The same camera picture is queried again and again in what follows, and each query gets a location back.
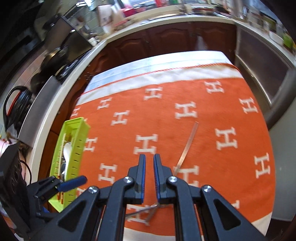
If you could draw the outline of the steel stove splash guard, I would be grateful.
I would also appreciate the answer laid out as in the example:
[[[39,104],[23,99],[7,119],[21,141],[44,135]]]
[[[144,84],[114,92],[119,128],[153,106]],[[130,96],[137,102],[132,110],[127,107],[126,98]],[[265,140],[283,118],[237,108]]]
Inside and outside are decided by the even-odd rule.
[[[33,101],[18,134],[18,140],[33,148],[45,113],[61,84],[51,76]]]

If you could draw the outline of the black wok pan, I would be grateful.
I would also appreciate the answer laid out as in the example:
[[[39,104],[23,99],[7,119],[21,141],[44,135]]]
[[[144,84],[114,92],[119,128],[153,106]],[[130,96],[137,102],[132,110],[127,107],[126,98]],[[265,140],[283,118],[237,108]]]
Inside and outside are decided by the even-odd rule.
[[[69,48],[66,45],[66,42],[75,32],[75,29],[71,30],[61,43],[60,47],[46,55],[41,64],[42,72],[56,73],[64,65],[69,55]]]

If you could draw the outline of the steel dishwasher front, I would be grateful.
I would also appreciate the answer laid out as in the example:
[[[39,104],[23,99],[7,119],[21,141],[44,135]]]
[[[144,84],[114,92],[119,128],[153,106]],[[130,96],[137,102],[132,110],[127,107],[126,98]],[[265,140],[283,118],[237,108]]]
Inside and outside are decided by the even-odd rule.
[[[295,99],[295,58],[259,29],[236,23],[235,65],[256,85],[266,108],[268,129],[285,114]]]

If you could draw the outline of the twisted steel fork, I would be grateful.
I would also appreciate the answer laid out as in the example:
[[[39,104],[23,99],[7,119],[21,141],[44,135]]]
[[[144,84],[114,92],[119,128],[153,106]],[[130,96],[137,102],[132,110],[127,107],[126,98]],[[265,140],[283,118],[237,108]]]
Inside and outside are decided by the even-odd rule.
[[[153,214],[160,205],[153,204],[153,205],[134,205],[128,204],[127,205],[127,214],[125,215],[125,219],[127,221],[135,221],[139,223],[148,223],[148,217],[150,214]]]

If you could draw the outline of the orange H-pattern blanket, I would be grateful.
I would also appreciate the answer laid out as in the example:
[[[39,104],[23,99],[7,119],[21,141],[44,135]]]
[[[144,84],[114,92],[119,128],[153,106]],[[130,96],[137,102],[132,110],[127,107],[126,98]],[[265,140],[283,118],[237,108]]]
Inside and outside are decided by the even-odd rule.
[[[211,185],[260,232],[266,233],[275,196],[275,161],[260,107],[232,65],[198,64],[95,76],[73,109],[90,130],[80,173],[100,188],[146,157],[145,197],[156,203],[153,157],[174,169],[199,123],[177,177]],[[148,223],[127,221],[124,240],[174,240],[174,211],[160,208]]]

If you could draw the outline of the green plastic utensil tray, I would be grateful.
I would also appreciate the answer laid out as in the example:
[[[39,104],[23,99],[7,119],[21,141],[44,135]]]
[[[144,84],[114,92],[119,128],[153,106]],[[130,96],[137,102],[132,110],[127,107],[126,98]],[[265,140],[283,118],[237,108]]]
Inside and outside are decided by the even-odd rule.
[[[67,142],[70,142],[72,151],[65,181],[78,177],[89,129],[90,125],[86,123],[84,118],[74,118],[63,123],[52,158],[50,176],[61,179],[63,147]]]

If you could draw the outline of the steel drinking straw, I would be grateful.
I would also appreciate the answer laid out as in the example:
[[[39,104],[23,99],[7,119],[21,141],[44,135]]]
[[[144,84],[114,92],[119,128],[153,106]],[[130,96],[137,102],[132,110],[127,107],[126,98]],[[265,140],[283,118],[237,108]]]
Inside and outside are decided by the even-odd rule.
[[[189,138],[187,140],[187,143],[186,143],[186,145],[185,145],[185,147],[183,149],[183,152],[182,152],[182,154],[181,154],[181,156],[180,156],[180,158],[179,158],[179,160],[178,160],[178,162],[176,164],[176,167],[174,168],[174,171],[173,171],[173,175],[174,176],[176,176],[177,173],[179,172],[179,170],[180,170],[180,168],[181,168],[181,166],[182,166],[182,164],[183,164],[183,162],[184,162],[184,160],[185,160],[185,158],[186,158],[186,156],[187,156],[187,154],[189,152],[189,149],[191,147],[191,144],[192,144],[192,142],[194,140],[194,137],[196,135],[198,126],[199,126],[199,123],[196,121],[194,123],[194,125],[193,125],[193,128],[191,130],[191,133],[189,135]]]

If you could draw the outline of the white ceramic soup spoon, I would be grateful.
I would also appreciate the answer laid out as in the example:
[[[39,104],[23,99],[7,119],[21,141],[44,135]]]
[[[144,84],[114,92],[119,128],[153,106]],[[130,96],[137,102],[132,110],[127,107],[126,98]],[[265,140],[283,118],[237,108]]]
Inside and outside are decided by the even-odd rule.
[[[63,147],[62,158],[61,158],[61,180],[66,180],[67,169],[70,163],[70,155],[72,151],[72,145],[70,142],[67,142]]]

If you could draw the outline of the black red pressure cooker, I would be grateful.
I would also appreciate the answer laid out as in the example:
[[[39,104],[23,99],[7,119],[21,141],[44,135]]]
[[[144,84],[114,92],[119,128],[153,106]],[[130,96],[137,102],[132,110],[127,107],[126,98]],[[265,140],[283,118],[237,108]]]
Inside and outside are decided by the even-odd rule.
[[[6,112],[6,104],[10,96],[18,91],[15,99],[11,103],[8,113]],[[4,128],[7,131],[11,126],[14,126],[14,129],[17,133],[20,132],[20,129],[23,125],[25,117],[33,103],[32,101],[33,93],[25,86],[16,86],[6,96],[3,107],[3,119],[4,119]]]

